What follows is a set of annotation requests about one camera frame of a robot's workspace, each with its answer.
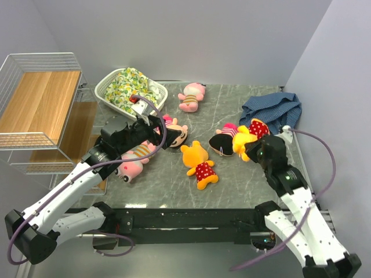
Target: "blue cloth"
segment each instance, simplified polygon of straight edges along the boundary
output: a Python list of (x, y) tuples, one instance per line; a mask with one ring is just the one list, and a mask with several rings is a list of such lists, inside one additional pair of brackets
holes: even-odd
[(256, 118), (266, 123), (272, 134), (278, 134), (284, 125), (295, 127), (301, 114), (301, 102), (296, 94), (277, 92), (250, 97), (242, 109), (240, 125), (249, 127), (251, 119)]

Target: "pink pig plush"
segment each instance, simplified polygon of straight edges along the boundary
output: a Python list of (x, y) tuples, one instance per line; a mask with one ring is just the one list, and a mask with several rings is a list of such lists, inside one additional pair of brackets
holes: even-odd
[[(132, 149), (128, 152), (125, 152), (121, 158), (130, 159), (130, 158), (141, 158), (155, 150), (153, 144), (148, 144), (143, 142), (135, 149)], [(132, 162), (123, 162), (116, 170), (115, 174), (119, 178), (123, 178), (125, 182), (131, 182), (137, 175), (143, 171), (143, 164), (146, 164), (150, 161), (149, 158), (144, 158), (142, 160), (132, 161)]]
[(188, 84), (184, 90), (184, 94), (178, 94), (178, 98), (183, 102), (179, 104), (179, 108), (184, 112), (196, 112), (198, 109), (198, 102), (203, 100), (206, 85), (201, 83)]

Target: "plush toy ear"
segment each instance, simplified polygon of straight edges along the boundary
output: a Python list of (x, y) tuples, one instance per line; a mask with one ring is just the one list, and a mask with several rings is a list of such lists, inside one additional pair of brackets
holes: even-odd
[(188, 149), (188, 148), (189, 148), (188, 146), (183, 145), (183, 146), (180, 147), (180, 151), (181, 151), (181, 152), (185, 152), (186, 149)]
[(192, 147), (193, 146), (201, 146), (201, 143), (199, 141), (193, 141), (192, 142)]

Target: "striped shirt plush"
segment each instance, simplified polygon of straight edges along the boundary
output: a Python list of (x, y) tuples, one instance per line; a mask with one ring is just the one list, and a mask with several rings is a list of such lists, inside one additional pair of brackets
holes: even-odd
[(230, 127), (229, 125), (225, 125), (221, 130), (221, 133), (234, 137), (237, 134), (237, 129), (235, 127)]
[(145, 144), (140, 144), (139, 146), (137, 146), (134, 150), (133, 150), (134, 154), (141, 158), (145, 155), (148, 155), (150, 154), (152, 151), (148, 148), (148, 145), (145, 145)]
[(189, 103), (198, 103), (197, 98), (194, 94), (189, 94), (185, 96), (185, 99), (183, 100), (183, 103), (189, 104)]

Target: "plush toy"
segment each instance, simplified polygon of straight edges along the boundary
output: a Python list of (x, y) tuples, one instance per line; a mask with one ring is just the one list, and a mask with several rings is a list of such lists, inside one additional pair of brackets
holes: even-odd
[(251, 119), (249, 131), (250, 133), (256, 135), (258, 140), (264, 135), (270, 134), (268, 126), (259, 119)]
[(216, 134), (209, 140), (210, 147), (219, 155), (233, 154), (233, 137), (237, 134), (237, 127), (233, 123), (226, 123), (223, 129), (217, 129)]
[[(148, 144), (147, 142), (143, 142), (136, 148), (125, 152), (121, 158), (122, 159), (130, 159), (130, 158), (141, 158), (155, 150), (155, 146), (153, 144)], [(142, 160), (132, 161), (132, 162), (123, 162), (121, 165), (115, 170), (115, 174), (119, 178), (123, 178), (125, 182), (131, 182), (137, 175), (139, 175), (143, 171), (143, 164), (146, 164), (150, 161), (149, 158), (144, 158)]]
[(191, 168), (187, 172), (187, 176), (196, 174), (197, 189), (204, 190), (208, 183), (216, 183), (219, 180), (211, 168), (215, 165), (214, 161), (208, 160), (209, 154), (201, 147), (199, 141), (193, 141), (191, 147), (183, 145), (180, 150), (183, 153), (184, 165)]
[(184, 90), (184, 94), (178, 94), (178, 98), (183, 102), (179, 104), (179, 108), (184, 112), (196, 112), (198, 109), (198, 102), (203, 100), (206, 85), (201, 83), (188, 84)]
[(237, 128), (237, 134), (233, 138), (233, 151), (238, 154), (243, 161), (249, 161), (250, 158), (245, 153), (246, 143), (252, 143), (257, 140), (257, 136), (255, 134), (250, 133), (249, 129), (246, 126), (239, 126)]
[(177, 118), (173, 119), (168, 114), (164, 115), (163, 119), (165, 120), (166, 128), (181, 131), (181, 134), (170, 145), (170, 148), (180, 148), (188, 138), (188, 126), (179, 126)]

